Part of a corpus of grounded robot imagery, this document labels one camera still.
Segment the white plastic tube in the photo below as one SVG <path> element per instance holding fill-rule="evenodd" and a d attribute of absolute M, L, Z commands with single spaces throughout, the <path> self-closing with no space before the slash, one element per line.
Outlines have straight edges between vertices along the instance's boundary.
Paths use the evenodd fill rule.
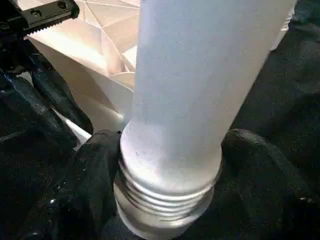
<path fill-rule="evenodd" d="M 114 184 L 135 234 L 173 238 L 207 209 L 221 141 L 294 2 L 141 2 L 133 117 Z"/>

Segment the white cylinder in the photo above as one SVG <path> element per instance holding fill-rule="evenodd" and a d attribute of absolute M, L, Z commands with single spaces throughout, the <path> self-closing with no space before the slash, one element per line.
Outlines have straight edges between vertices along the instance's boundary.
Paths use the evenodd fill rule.
<path fill-rule="evenodd" d="M 207 209 L 221 142 L 294 2 L 142 0 L 133 117 L 114 184 L 135 234 L 173 238 Z"/>

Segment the threaded end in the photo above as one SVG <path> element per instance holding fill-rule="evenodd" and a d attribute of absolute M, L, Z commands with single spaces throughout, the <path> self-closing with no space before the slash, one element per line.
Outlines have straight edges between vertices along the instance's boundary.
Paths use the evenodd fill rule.
<path fill-rule="evenodd" d="M 198 206 L 202 205 L 203 200 L 206 199 L 206 194 L 213 194 L 214 183 L 188 195 L 159 194 L 135 182 L 122 162 L 119 163 L 119 166 L 119 179 L 122 182 L 123 195 L 133 206 L 161 221 L 175 221 L 186 218 Z"/>

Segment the white geometric surface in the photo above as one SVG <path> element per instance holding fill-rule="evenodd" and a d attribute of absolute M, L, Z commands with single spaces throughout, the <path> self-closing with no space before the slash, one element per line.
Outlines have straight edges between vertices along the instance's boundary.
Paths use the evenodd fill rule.
<path fill-rule="evenodd" d="M 17 0 L 23 10 L 54 0 Z M 34 33 L 32 38 L 107 77 L 135 70 L 139 0 L 76 0 L 77 19 Z"/>

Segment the black fabric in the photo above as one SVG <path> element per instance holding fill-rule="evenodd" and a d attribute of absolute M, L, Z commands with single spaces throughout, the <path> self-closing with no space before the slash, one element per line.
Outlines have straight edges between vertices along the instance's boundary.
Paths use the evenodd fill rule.
<path fill-rule="evenodd" d="M 119 143 L 118 133 L 102 130 L 82 145 L 30 210 L 18 238 L 41 233 L 45 240 L 96 240 L 116 214 Z"/>
<path fill-rule="evenodd" d="M 279 147 L 318 193 L 319 36 L 316 25 L 304 25 L 303 31 L 291 26 L 278 49 L 270 53 L 232 125 Z"/>

